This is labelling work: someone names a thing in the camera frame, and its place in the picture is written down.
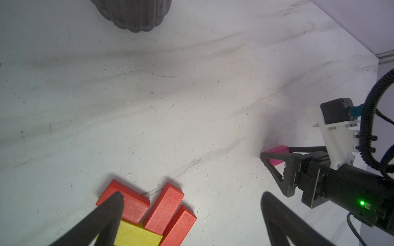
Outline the red block middle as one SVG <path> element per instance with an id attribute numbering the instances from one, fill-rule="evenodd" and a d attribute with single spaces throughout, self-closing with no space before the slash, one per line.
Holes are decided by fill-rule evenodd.
<path id="1" fill-rule="evenodd" d="M 184 193 L 168 182 L 144 219 L 144 229 L 163 235 L 183 198 Z"/>

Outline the red block upper left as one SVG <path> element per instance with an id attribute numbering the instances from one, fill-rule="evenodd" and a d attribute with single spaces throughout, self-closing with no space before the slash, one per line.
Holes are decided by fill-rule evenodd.
<path id="1" fill-rule="evenodd" d="M 150 207 L 150 200 L 115 179 L 111 181 L 107 189 L 96 202 L 96 205 L 100 206 L 116 192 L 120 192 L 124 197 L 122 218 L 130 223 L 139 224 Z"/>

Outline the red block right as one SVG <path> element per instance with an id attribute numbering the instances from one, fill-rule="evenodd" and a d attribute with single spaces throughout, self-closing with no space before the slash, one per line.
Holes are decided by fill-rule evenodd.
<path id="1" fill-rule="evenodd" d="M 197 220 L 194 212 L 181 205 L 164 231 L 160 246 L 180 246 Z"/>

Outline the yellow block upper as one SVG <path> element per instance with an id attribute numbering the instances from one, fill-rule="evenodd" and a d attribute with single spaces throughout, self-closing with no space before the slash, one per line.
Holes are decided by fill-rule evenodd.
<path id="1" fill-rule="evenodd" d="M 163 236 L 133 223 L 121 220 L 115 246 L 158 246 Z"/>

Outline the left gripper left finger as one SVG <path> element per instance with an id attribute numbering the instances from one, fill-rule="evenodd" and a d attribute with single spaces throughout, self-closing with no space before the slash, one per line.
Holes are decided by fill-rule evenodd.
<path id="1" fill-rule="evenodd" d="M 101 205 L 81 220 L 53 246 L 113 246 L 124 210 L 121 192 L 112 194 Z"/>

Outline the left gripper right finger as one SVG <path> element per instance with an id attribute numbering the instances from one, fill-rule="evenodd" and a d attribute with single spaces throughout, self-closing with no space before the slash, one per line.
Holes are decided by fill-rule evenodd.
<path id="1" fill-rule="evenodd" d="M 270 192 L 261 198 L 261 210 L 272 246 L 332 246 Z"/>

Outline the red block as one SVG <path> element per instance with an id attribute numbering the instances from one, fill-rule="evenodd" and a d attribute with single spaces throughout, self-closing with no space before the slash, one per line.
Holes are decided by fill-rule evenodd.
<path id="1" fill-rule="evenodd" d="M 181 205 L 164 231 L 160 246 L 180 246 L 197 220 L 194 212 Z"/>
<path id="2" fill-rule="evenodd" d="M 120 192 L 124 197 L 122 218 L 130 223 L 139 224 L 150 207 L 150 200 L 115 179 L 111 181 L 107 189 L 96 202 L 96 205 L 100 206 L 116 192 Z"/>
<path id="3" fill-rule="evenodd" d="M 168 182 L 144 219 L 144 229 L 163 235 L 183 198 L 184 193 Z"/>

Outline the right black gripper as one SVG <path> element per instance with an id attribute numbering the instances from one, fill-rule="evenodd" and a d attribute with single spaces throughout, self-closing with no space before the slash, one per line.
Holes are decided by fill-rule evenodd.
<path id="1" fill-rule="evenodd" d="M 325 146 L 289 147 L 289 153 L 260 154 L 282 194 L 302 190 L 302 203 L 315 208 L 327 201 L 344 208 L 361 222 L 394 233 L 394 184 L 382 176 L 344 164 L 330 168 Z M 286 164 L 281 174 L 270 160 Z"/>

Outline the dark glass vase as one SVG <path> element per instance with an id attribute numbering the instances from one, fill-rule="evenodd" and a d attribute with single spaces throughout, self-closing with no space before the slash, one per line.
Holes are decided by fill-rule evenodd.
<path id="1" fill-rule="evenodd" d="M 92 0 L 99 13 L 123 30 L 150 32 L 169 12 L 171 0 Z"/>

